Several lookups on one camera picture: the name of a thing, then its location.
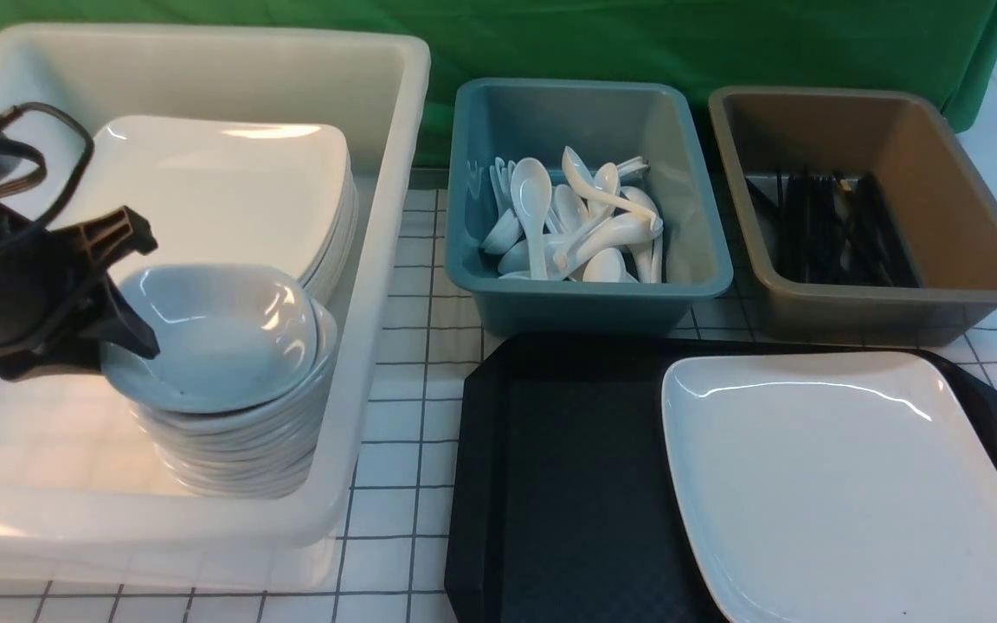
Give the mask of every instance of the stack of plates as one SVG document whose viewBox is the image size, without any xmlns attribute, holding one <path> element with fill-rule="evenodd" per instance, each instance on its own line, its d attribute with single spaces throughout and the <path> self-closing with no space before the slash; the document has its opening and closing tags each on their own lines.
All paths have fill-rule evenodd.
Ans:
<svg viewBox="0 0 997 623">
<path fill-rule="evenodd" d="M 103 344 L 102 369 L 156 445 L 201 496 L 277 498 L 307 478 L 318 442 L 337 324 L 272 268 L 149 268 L 123 281 L 156 332 L 145 360 Z"/>
<path fill-rule="evenodd" d="M 122 205 L 149 220 L 159 249 L 115 264 L 115 283 L 146 266 L 256 264 L 329 300 L 357 225 L 348 145 L 329 125 L 115 119 L 68 212 Z"/>
</svg>

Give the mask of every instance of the brown plastic bin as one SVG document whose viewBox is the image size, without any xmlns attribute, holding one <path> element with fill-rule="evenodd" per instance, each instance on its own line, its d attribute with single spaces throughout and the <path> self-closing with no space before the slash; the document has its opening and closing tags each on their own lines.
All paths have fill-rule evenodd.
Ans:
<svg viewBox="0 0 997 623">
<path fill-rule="evenodd" d="M 997 308 L 997 202 L 945 119 L 914 95 L 725 87 L 710 115 L 756 279 L 764 330 L 842 344 L 948 344 Z M 882 185 L 921 288 L 815 285 L 780 276 L 745 178 L 810 166 Z"/>
</svg>

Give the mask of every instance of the teal plastic bin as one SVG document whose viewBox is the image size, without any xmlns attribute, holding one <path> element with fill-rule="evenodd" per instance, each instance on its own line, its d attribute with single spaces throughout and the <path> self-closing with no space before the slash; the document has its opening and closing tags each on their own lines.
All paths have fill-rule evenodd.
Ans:
<svg viewBox="0 0 997 623">
<path fill-rule="evenodd" d="M 498 279 L 479 251 L 496 220 L 488 166 L 536 157 L 563 180 L 565 145 L 592 170 L 648 158 L 644 189 L 664 217 L 662 284 Z M 666 334 L 693 301 L 723 294 L 733 266 L 684 95 L 662 84 L 483 79 L 456 94 L 448 165 L 446 271 L 495 335 L 527 331 Z"/>
</svg>

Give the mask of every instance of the black tray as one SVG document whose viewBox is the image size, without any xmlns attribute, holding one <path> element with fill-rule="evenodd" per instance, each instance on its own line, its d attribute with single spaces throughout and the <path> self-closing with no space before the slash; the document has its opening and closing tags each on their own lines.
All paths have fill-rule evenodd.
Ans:
<svg viewBox="0 0 997 623">
<path fill-rule="evenodd" d="M 686 357 L 834 351 L 573 335 L 502 344 L 464 383 L 444 575 L 456 619 L 725 620 L 673 493 L 662 376 Z M 997 391 L 912 352 L 949 380 L 997 469 Z"/>
</svg>

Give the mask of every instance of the white plastic bin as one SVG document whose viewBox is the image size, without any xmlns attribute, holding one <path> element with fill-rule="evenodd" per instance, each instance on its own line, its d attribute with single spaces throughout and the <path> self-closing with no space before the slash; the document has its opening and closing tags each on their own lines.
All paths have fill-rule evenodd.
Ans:
<svg viewBox="0 0 997 623">
<path fill-rule="evenodd" d="M 363 241 L 328 301 L 343 327 L 340 355 L 312 476 L 292 496 L 189 496 L 100 377 L 0 382 L 0 576 L 297 590 L 325 575 L 359 451 L 428 64 L 426 43 L 410 36 L 95 24 L 0 33 L 0 111 L 48 102 L 92 132 L 127 114 L 339 127 Z M 27 122 L 12 137 L 55 147 L 50 126 Z"/>
</svg>

